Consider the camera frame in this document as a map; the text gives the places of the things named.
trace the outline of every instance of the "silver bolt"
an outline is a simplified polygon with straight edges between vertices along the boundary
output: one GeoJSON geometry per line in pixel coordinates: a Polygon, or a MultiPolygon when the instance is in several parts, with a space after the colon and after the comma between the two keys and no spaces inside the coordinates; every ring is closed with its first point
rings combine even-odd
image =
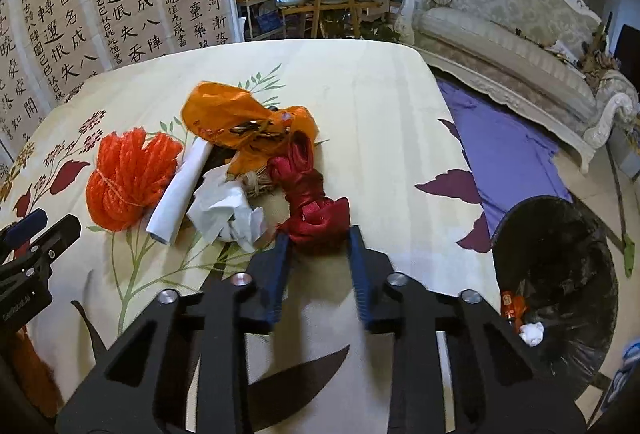
{"type": "Polygon", "coordinates": [[[175,302],[178,297],[180,297],[180,295],[178,295],[178,292],[175,289],[163,289],[158,293],[158,300],[162,304],[171,304],[172,302],[175,302]]]}
{"type": "Polygon", "coordinates": [[[404,286],[406,283],[409,282],[409,278],[404,273],[395,271],[394,273],[390,273],[389,275],[386,276],[386,281],[391,286],[404,286]]]}
{"type": "Polygon", "coordinates": [[[247,284],[251,284],[253,279],[250,273],[239,271],[231,276],[231,284],[234,286],[246,286],[247,284]]]}
{"type": "Polygon", "coordinates": [[[482,295],[474,289],[465,289],[460,292],[460,297],[462,297],[463,301],[468,302],[469,304],[478,304],[479,302],[482,302],[482,295]]]}

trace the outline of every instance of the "orange wrapper in trash can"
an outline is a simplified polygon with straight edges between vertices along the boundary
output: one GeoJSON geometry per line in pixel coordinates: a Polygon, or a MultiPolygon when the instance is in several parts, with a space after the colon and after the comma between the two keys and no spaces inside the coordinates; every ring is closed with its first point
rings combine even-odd
{"type": "Polygon", "coordinates": [[[313,142],[318,128],[302,106],[271,111],[242,88],[201,82],[182,108],[182,121],[204,140],[235,149],[231,174],[258,170],[273,156],[287,153],[290,137],[302,131],[313,142]]]}

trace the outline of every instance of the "purple sheet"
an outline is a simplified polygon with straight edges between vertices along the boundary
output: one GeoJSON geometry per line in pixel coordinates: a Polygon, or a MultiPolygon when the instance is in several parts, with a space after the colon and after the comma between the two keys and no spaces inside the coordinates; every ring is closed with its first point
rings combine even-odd
{"type": "Polygon", "coordinates": [[[476,180],[491,236],[502,217],[527,198],[551,195],[572,201],[551,161],[558,152],[552,140],[508,109],[445,80],[437,82],[476,180]]]}

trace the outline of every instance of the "sofa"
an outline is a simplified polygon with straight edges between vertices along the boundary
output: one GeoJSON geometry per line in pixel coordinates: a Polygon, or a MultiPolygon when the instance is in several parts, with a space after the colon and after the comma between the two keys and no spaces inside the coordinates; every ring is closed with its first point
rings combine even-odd
{"type": "Polygon", "coordinates": [[[579,58],[600,18],[582,0],[395,0],[402,43],[425,62],[542,125],[580,155],[588,172],[614,121],[634,122],[638,92],[617,70],[592,89],[561,60],[579,58]]]}

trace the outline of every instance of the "red fabric bow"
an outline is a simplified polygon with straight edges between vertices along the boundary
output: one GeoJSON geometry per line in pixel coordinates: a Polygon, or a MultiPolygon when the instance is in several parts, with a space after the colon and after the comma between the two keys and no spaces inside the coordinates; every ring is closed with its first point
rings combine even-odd
{"type": "Polygon", "coordinates": [[[295,132],[287,156],[269,159],[267,171],[289,202],[289,219],[279,230],[289,234],[300,250],[326,252],[338,249],[346,238],[351,219],[349,201],[329,199],[322,188],[322,174],[314,169],[311,140],[295,132]]]}

